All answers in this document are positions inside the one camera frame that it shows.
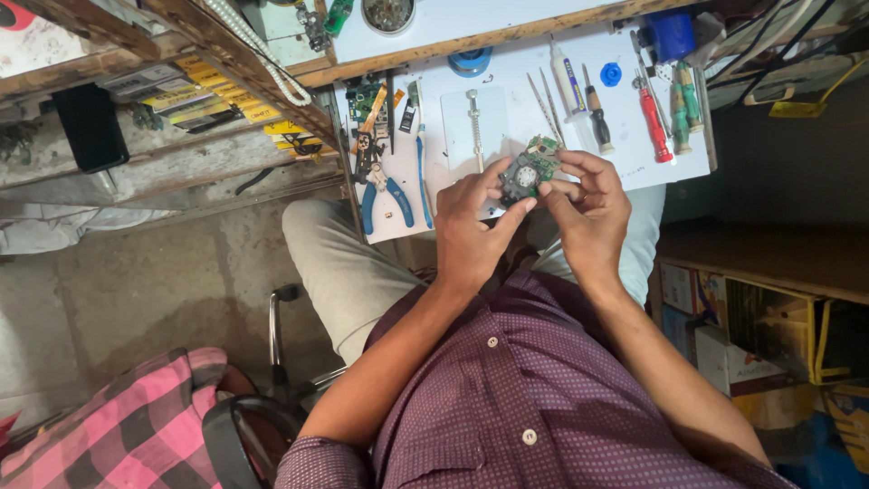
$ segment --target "purple polka dot shirt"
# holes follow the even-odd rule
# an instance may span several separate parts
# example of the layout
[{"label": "purple polka dot shirt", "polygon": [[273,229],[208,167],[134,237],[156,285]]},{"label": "purple polka dot shirt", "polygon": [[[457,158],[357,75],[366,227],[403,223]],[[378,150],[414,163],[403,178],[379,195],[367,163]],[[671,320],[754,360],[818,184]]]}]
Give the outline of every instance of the purple polka dot shirt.
[{"label": "purple polka dot shirt", "polygon": [[455,320],[370,454],[298,439],[275,487],[795,487],[749,461],[718,472],[693,459],[605,344],[576,285],[518,271]]}]

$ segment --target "glue tube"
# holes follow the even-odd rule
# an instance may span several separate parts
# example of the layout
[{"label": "glue tube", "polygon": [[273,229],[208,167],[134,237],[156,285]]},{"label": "glue tube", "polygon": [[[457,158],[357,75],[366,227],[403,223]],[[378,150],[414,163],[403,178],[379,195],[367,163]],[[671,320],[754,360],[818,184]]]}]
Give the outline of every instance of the glue tube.
[{"label": "glue tube", "polygon": [[586,102],[582,99],[582,89],[579,82],[576,81],[574,67],[571,66],[570,60],[561,52],[561,48],[555,43],[554,37],[549,40],[549,55],[552,58],[552,71],[555,72],[555,79],[558,80],[561,95],[567,101],[567,120],[565,122],[574,125],[576,134],[580,137],[583,150],[598,154],[598,145],[595,143],[594,136],[589,128],[591,117]]}]

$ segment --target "black phone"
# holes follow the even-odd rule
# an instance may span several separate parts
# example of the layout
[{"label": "black phone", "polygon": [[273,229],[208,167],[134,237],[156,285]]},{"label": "black phone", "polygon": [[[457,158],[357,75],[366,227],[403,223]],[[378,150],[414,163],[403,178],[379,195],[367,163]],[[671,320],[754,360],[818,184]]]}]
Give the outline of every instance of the black phone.
[{"label": "black phone", "polygon": [[129,160],[115,104],[96,84],[80,85],[51,94],[72,156],[84,173],[96,173]]}]

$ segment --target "knee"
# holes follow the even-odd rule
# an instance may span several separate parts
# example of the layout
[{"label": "knee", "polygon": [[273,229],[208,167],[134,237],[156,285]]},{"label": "knee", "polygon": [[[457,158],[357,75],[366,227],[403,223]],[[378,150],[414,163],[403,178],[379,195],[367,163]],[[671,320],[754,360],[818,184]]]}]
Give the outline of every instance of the knee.
[{"label": "knee", "polygon": [[283,211],[281,219],[284,234],[293,235],[316,227],[333,212],[325,200],[296,200]]}]

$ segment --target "blue pliers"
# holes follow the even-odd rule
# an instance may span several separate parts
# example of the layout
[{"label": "blue pliers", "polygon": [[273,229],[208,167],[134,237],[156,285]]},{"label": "blue pliers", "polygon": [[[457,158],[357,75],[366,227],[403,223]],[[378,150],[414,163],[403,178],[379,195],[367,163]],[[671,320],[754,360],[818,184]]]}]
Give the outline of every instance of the blue pliers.
[{"label": "blue pliers", "polygon": [[383,191],[388,191],[395,198],[395,202],[398,203],[401,214],[404,216],[404,224],[407,227],[414,227],[414,214],[410,210],[408,198],[401,191],[401,187],[383,173],[383,166],[380,162],[382,147],[379,148],[372,144],[373,138],[367,132],[360,132],[357,141],[359,146],[357,157],[359,159],[356,162],[356,177],[359,183],[367,181],[365,194],[362,196],[362,229],[365,230],[365,234],[370,235],[375,231],[371,215],[377,193]]}]

